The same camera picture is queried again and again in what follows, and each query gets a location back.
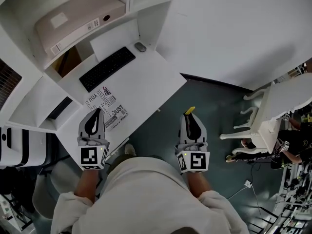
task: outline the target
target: black keyboard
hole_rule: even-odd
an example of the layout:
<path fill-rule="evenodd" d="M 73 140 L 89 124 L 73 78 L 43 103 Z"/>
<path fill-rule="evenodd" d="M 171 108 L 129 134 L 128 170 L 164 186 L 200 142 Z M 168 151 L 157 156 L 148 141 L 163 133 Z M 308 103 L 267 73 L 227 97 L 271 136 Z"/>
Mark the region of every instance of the black keyboard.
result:
<path fill-rule="evenodd" d="M 123 47 L 101 61 L 97 66 L 89 70 L 79 78 L 82 85 L 88 92 L 91 92 L 109 76 L 117 72 L 123 66 L 134 60 L 136 57 L 129 49 Z"/>

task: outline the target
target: white table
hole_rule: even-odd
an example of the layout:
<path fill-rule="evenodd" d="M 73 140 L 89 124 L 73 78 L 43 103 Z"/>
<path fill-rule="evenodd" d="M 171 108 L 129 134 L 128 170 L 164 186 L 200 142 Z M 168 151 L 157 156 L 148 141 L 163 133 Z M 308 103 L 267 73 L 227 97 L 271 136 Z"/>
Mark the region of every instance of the white table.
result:
<path fill-rule="evenodd" d="M 257 154 L 257 153 L 266 153 L 269 152 L 270 154 L 273 152 L 280 124 L 281 119 L 271 119 L 267 120 L 266 112 L 268 111 L 269 104 L 268 98 L 270 96 L 270 88 L 263 90 L 263 98 L 261 101 L 261 105 L 257 112 L 257 115 L 250 127 L 250 130 L 234 133 L 234 134 L 227 134 L 221 135 L 220 139 L 227 139 L 227 138 L 251 138 L 253 144 L 256 148 L 247 149 L 247 148 L 236 148 L 232 151 L 232 154 L 235 155 L 237 153 L 247 153 L 247 154 Z"/>
<path fill-rule="evenodd" d="M 66 82 L 71 84 L 72 93 L 79 93 L 84 101 L 98 88 L 106 86 L 129 113 L 116 128 L 105 133 L 105 138 L 110 142 L 108 157 L 186 82 L 158 52 L 149 48 L 146 52 L 139 52 L 133 43 L 127 48 L 136 59 L 106 79 L 91 93 L 85 90 L 79 77 L 98 64 L 95 55 L 77 66 L 69 76 L 72 81 Z M 56 133 L 76 162 L 80 158 L 77 152 L 78 127 L 89 112 L 90 109 L 84 104 Z"/>

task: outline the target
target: computer mouse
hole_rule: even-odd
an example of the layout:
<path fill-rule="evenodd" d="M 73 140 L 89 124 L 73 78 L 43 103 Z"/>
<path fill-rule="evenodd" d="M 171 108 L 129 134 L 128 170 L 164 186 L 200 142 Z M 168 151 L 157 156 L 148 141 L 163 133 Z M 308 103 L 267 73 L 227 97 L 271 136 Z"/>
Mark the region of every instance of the computer mouse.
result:
<path fill-rule="evenodd" d="M 140 52 L 146 51 L 146 47 L 140 42 L 135 43 L 135 48 L 139 50 Z"/>

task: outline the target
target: person sitting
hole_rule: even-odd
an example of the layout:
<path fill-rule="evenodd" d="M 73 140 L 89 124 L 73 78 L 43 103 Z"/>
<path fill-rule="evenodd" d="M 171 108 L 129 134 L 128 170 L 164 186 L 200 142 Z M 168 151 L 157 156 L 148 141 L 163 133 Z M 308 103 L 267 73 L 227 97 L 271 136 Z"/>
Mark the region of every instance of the person sitting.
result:
<path fill-rule="evenodd" d="M 98 170 L 84 170 L 74 192 L 61 194 L 51 234 L 248 234 L 231 203 L 203 173 L 183 178 L 159 157 L 117 157 L 95 202 Z"/>
<path fill-rule="evenodd" d="M 277 141 L 273 152 L 259 153 L 259 154 L 246 154 L 240 153 L 233 156 L 228 155 L 226 162 L 234 161 L 256 161 L 259 159 L 273 159 L 285 155 L 291 162 L 299 164 L 308 161 L 312 158 L 312 123 L 303 122 L 299 123 L 293 118 L 289 119 L 291 125 L 297 130 L 281 130 L 278 133 Z M 285 150 L 283 147 L 285 141 L 289 143 L 289 147 Z M 247 139 L 242 139 L 242 146 L 245 148 L 255 148 L 252 142 Z"/>

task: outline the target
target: cable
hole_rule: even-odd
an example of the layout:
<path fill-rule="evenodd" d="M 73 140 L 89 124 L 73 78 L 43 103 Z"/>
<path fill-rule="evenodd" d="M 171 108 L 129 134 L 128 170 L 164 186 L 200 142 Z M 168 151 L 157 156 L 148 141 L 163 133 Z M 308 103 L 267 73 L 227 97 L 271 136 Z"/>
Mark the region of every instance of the cable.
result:
<path fill-rule="evenodd" d="M 232 197 L 234 197 L 236 194 L 238 194 L 239 192 L 243 191 L 244 189 L 246 189 L 247 187 L 245 186 L 244 188 L 238 190 L 236 193 L 234 193 L 232 196 L 230 196 L 229 198 L 227 198 L 227 200 L 231 199 Z"/>
<path fill-rule="evenodd" d="M 252 164 L 252 168 L 250 169 L 250 175 L 251 175 L 251 177 L 252 177 L 251 184 L 254 182 L 253 168 L 254 168 L 254 166 L 255 166 L 256 164 L 257 164 L 257 163 Z M 258 172 L 258 171 L 260 170 L 260 168 L 261 168 L 260 162 L 259 162 L 258 164 L 259 164 L 259 168 L 256 170 L 256 172 Z"/>
<path fill-rule="evenodd" d="M 257 206 L 258 206 L 258 210 L 259 210 L 260 217 L 261 217 L 261 227 L 263 228 L 263 220 L 262 220 L 262 215 L 261 215 L 261 211 L 260 211 L 260 207 L 259 207 L 258 197 L 257 197 L 257 194 L 254 191 L 254 186 L 252 184 L 251 184 L 251 186 L 252 186 L 252 189 L 253 189 L 253 193 L 255 195 L 255 199 L 257 200 Z"/>

